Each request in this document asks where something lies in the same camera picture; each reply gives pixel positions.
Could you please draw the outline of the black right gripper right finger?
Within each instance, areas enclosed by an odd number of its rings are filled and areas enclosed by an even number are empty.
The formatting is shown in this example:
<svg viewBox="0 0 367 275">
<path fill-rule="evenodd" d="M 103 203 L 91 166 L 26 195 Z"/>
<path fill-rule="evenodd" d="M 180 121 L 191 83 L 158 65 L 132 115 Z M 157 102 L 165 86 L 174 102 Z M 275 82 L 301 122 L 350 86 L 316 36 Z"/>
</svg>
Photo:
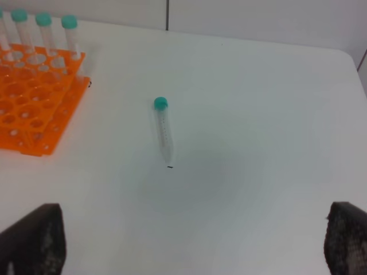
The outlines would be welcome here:
<svg viewBox="0 0 367 275">
<path fill-rule="evenodd" d="M 349 202 L 333 202 L 323 251 L 331 274 L 366 274 L 366 212 Z"/>
</svg>

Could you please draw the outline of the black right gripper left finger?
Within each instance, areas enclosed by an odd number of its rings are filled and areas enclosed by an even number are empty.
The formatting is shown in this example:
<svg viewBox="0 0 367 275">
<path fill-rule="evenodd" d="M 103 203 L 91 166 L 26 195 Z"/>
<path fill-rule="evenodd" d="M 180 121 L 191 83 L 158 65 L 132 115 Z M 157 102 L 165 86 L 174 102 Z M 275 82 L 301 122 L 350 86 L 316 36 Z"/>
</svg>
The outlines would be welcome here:
<svg viewBox="0 0 367 275">
<path fill-rule="evenodd" d="M 66 258 L 58 203 L 41 205 L 1 232 L 1 274 L 61 274 Z"/>
</svg>

